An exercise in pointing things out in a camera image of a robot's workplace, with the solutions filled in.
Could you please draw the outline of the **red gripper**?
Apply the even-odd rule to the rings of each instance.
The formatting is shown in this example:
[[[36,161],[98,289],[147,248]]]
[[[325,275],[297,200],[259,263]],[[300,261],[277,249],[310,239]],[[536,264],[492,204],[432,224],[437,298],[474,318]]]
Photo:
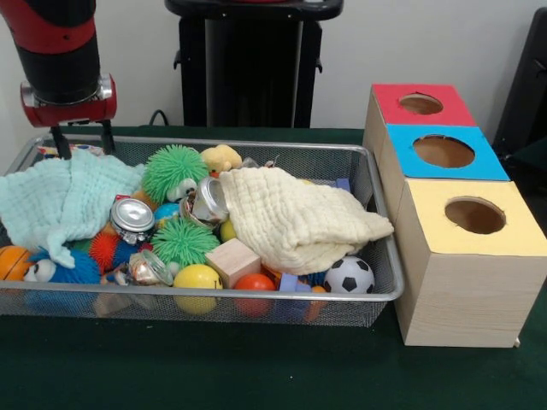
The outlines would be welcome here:
[[[85,100],[71,104],[55,105],[43,102],[28,81],[20,87],[23,111],[34,127],[50,127],[58,155],[62,159],[71,158],[68,140],[59,125],[68,122],[100,122],[103,128],[102,143],[105,154],[114,154],[115,141],[111,121],[117,110],[116,84],[111,74],[102,73],[98,79],[97,90]]]

